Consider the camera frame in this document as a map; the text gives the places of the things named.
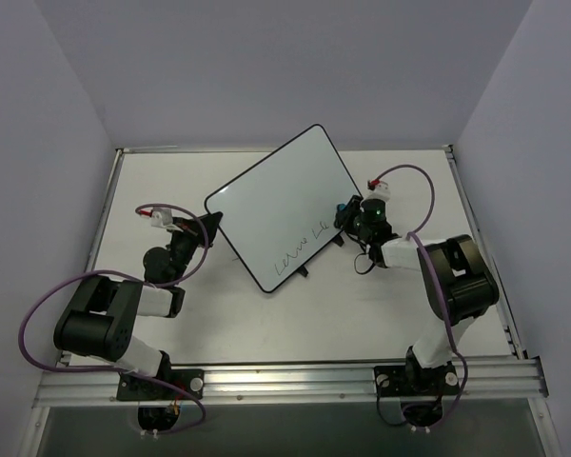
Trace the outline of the white whiteboard black frame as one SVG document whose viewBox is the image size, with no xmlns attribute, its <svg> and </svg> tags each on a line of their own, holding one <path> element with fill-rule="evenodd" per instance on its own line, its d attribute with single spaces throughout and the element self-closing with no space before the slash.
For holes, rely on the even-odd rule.
<svg viewBox="0 0 571 457">
<path fill-rule="evenodd" d="M 208 213 L 264 293 L 340 234 L 337 207 L 359 194 L 325 128 L 315 124 L 210 193 Z"/>
</svg>

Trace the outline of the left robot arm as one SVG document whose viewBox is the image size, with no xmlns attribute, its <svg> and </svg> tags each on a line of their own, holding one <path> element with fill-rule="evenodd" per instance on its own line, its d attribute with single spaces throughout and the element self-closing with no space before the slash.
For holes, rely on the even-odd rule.
<svg viewBox="0 0 571 457">
<path fill-rule="evenodd" d="M 186 292 L 179 284 L 196 250 L 211 248 L 223 213 L 199 219 L 177 217 L 160 207 L 137 213 L 167 231 L 169 243 L 145 253 L 143 280 L 115 281 L 113 273 L 82 279 L 58 320 L 53 343 L 72 354 L 140 374 L 139 389 L 151 399 L 162 399 L 173 386 L 169 357 L 134 337 L 134 325 L 139 316 L 172 319 L 180 313 Z"/>
</svg>

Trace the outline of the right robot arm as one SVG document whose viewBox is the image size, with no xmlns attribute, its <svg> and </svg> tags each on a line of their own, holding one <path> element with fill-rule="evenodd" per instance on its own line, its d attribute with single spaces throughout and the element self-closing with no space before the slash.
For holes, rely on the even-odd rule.
<svg viewBox="0 0 571 457">
<path fill-rule="evenodd" d="M 374 268 L 418 271 L 433 316 L 406 354 L 404 381 L 423 393 L 438 381 L 438 368 L 455 355 L 467 329 L 500 299 L 496 280 L 467 234 L 438 241 L 397 235 L 386 220 L 383 198 L 354 195 L 337 206 L 334 225 L 364 249 Z"/>
</svg>

